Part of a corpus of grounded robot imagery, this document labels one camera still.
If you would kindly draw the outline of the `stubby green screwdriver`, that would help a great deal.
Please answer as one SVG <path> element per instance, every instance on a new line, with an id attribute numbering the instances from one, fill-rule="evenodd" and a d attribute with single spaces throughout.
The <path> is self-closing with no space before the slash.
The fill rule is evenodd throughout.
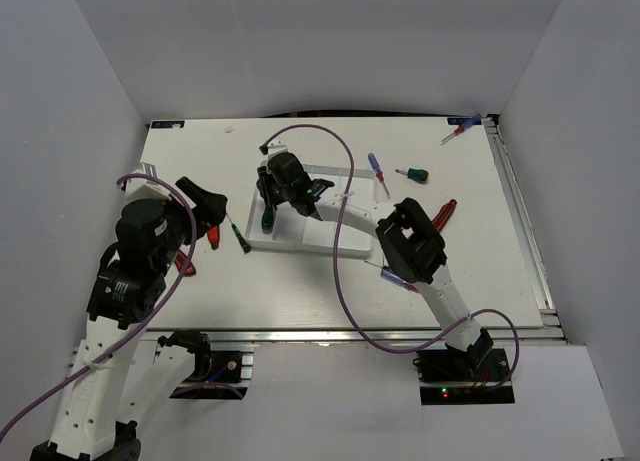
<path id="1" fill-rule="evenodd" d="M 427 184 L 429 181 L 429 172 L 424 169 L 396 169 L 395 172 L 418 184 Z"/>

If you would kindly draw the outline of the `red utility knife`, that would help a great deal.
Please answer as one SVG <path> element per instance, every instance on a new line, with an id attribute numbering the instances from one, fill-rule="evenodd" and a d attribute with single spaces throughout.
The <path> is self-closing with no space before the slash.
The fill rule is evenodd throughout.
<path id="1" fill-rule="evenodd" d="M 179 250 L 176 253 L 176 256 L 174 258 L 174 265 L 179 272 L 183 271 L 183 275 L 185 277 L 193 277 L 197 274 L 195 266 L 188 259 L 187 254 L 182 250 Z"/>
<path id="2" fill-rule="evenodd" d="M 220 246 L 219 226 L 213 226 L 207 231 L 207 239 L 212 250 L 217 250 Z"/>
<path id="3" fill-rule="evenodd" d="M 457 201 L 455 199 L 451 199 L 441 207 L 440 211 L 432 219 L 432 224 L 437 231 L 441 232 L 443 230 L 455 212 L 456 207 Z"/>

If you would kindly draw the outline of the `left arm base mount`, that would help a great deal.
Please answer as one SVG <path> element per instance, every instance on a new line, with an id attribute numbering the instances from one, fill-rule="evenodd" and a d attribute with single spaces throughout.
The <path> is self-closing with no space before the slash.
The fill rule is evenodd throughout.
<path id="1" fill-rule="evenodd" d="M 185 354 L 192 372 L 173 389 L 171 399 L 240 400 L 247 393 L 248 378 L 242 374 L 245 353 L 215 350 L 209 337 L 195 330 L 178 330 L 157 339 L 156 360 L 176 348 Z"/>

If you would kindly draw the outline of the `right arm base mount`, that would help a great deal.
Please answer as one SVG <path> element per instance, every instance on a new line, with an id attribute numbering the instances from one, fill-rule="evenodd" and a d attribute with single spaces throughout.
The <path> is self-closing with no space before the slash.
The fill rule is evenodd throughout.
<path id="1" fill-rule="evenodd" d="M 425 350 L 413 359 L 423 406 L 506 405 L 515 403 L 503 348 L 494 348 L 476 370 L 450 356 L 446 349 Z"/>

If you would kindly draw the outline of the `long green screwdriver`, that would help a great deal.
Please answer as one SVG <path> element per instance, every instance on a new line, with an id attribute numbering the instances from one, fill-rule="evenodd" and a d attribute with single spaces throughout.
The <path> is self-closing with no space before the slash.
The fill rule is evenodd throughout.
<path id="1" fill-rule="evenodd" d="M 261 229 L 262 232 L 264 234 L 271 234 L 273 232 L 274 229 L 274 224 L 275 224 L 275 219 L 276 219 L 276 212 L 274 216 L 271 216 L 266 209 L 266 205 L 265 205 L 265 201 L 264 202 L 264 209 L 263 209 L 263 213 L 262 213 L 262 217 L 261 217 Z"/>

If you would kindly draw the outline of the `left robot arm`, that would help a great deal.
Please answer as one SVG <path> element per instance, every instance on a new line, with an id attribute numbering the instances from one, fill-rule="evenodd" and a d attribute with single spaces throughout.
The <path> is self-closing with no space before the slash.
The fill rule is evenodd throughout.
<path id="1" fill-rule="evenodd" d="M 177 287 L 165 278 L 183 247 L 220 224 L 227 199 L 186 177 L 169 185 L 128 176 L 127 201 L 104 252 L 87 307 L 86 337 L 67 402 L 33 460 L 136 460 L 140 437 L 178 385 L 211 371 L 208 337 L 179 330 L 160 338 L 161 354 L 127 389 L 129 370 L 148 322 Z"/>

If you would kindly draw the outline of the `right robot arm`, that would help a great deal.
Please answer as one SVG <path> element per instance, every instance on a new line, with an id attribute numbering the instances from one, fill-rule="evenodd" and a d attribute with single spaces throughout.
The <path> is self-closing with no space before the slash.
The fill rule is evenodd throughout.
<path id="1" fill-rule="evenodd" d="M 290 205 L 299 215 L 354 228 L 377 240 L 393 273 L 416 286 L 440 328 L 453 371 L 472 380 L 488 366 L 493 340 L 473 319 L 447 265 L 445 241 L 420 204 L 378 202 L 349 187 L 332 194 L 336 184 L 313 179 L 299 159 L 284 151 L 257 168 L 257 188 L 272 207 Z"/>

